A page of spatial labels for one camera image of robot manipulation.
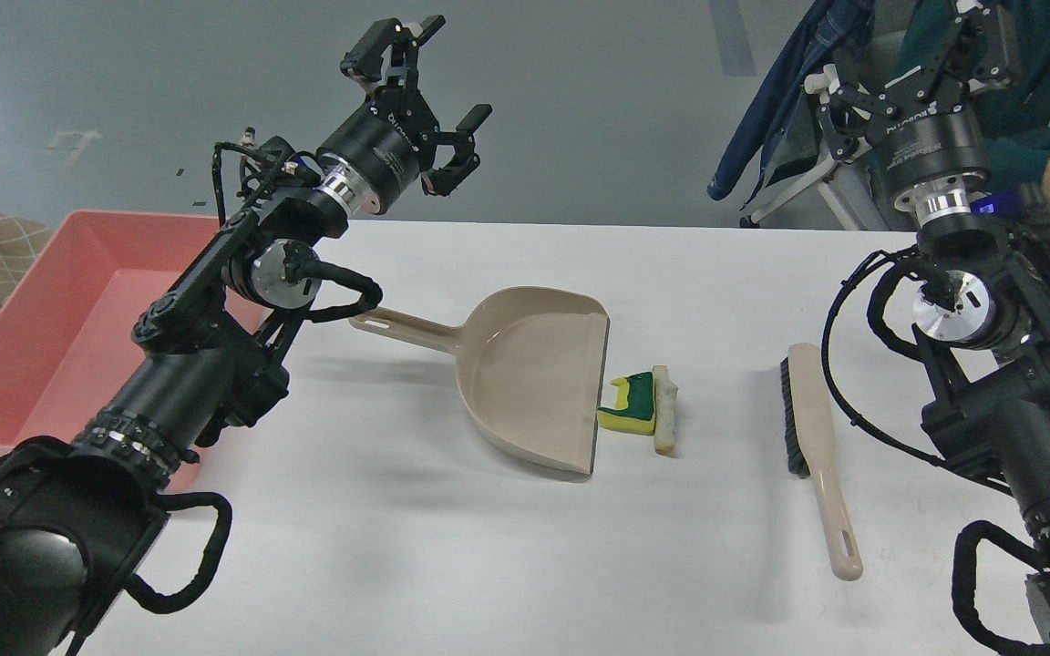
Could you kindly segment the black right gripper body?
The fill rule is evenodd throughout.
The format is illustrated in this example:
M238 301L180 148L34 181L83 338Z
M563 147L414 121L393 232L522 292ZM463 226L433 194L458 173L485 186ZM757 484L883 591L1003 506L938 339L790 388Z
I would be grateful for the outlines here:
M882 108L866 128L883 198L914 213L931 190L958 190L966 200L992 177L970 88L949 72L917 66L892 79L879 94Z

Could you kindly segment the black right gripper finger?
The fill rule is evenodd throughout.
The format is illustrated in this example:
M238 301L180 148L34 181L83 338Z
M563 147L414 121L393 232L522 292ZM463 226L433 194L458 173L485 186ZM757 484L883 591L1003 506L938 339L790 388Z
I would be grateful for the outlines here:
M899 78L916 97L983 93L1022 78L1015 18L1000 1L920 1L901 55Z
M870 128L880 128L890 120L890 103L883 96L870 93L858 82L847 82L838 68L826 64L807 75L804 91L817 100L817 123L830 156L850 163L870 149Z

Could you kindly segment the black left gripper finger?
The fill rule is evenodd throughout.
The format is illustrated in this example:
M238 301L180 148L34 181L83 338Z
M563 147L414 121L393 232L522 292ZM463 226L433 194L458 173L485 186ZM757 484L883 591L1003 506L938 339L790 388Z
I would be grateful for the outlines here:
M438 133L435 144L450 147L453 154L445 166L430 168L422 174L422 190L426 195L446 198L478 169L480 157L476 152L475 134L492 111L491 104L476 104L453 130Z
M365 92L381 87L405 91L419 88L419 51L447 23L442 15L430 15L419 24L403 24L399 18L383 18L368 27L353 49L346 51L339 71Z

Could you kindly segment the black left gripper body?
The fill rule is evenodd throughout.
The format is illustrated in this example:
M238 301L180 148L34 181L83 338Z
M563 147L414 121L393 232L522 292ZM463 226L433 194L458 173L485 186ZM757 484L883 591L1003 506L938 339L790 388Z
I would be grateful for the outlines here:
M380 215L432 167L437 117L419 88L419 70L401 64L384 75L342 64L339 71L364 90L356 108L317 147L324 171L318 191L346 216Z

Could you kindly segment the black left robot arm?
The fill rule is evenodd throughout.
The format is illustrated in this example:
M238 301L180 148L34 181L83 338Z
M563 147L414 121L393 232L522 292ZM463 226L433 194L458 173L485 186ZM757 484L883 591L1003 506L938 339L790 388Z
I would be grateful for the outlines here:
M359 211L387 212L413 183L446 198L479 167L491 106L441 127L419 54L445 25L383 18L339 71L364 91L313 152L284 137L213 147L218 229L139 316L141 365L71 443L34 436L0 457L0 655L79 653L120 595L178 613L215 579L232 507L213 491L168 493L181 466L230 426L287 396L284 357L304 323L375 310L382 287L318 258Z

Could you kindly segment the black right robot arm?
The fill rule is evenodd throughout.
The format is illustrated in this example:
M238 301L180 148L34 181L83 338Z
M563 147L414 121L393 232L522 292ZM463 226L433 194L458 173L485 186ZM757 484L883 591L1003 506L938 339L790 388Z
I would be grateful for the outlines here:
M921 426L937 456L917 457L1015 498L1029 543L987 520L959 532L952 607L980 644L1000 655L1050 655L1050 291L1024 256L1024 234L968 203L989 178L970 100L1018 76L1013 19L983 1L958 1L926 67L880 93L830 76L822 128L834 158L870 146L896 211L918 223L907 250L878 252L842 288L826 323L872 271L872 332L920 361L934 394ZM978 548L989 541L1029 568L1026 597L1041 643L1004 638L981 622Z

